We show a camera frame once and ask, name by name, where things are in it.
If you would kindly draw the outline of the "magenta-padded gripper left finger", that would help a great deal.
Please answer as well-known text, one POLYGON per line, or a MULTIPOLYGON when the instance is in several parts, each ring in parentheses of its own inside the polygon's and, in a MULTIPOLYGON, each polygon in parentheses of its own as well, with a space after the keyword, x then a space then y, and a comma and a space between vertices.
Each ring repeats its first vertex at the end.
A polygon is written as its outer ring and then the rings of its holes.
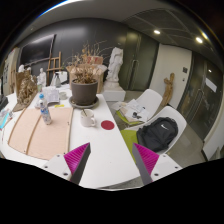
POLYGON ((90 153, 90 144, 86 143, 64 155, 55 155, 42 169, 78 185, 90 153))

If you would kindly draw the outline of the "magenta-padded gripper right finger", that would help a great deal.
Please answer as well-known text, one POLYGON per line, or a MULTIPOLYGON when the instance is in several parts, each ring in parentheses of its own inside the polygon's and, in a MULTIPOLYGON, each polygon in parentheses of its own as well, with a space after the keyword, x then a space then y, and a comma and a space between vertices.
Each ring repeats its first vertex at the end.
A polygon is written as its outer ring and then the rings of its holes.
POLYGON ((182 169, 182 167, 167 154, 159 155, 137 143, 134 143, 132 146, 132 154, 144 185, 182 169))

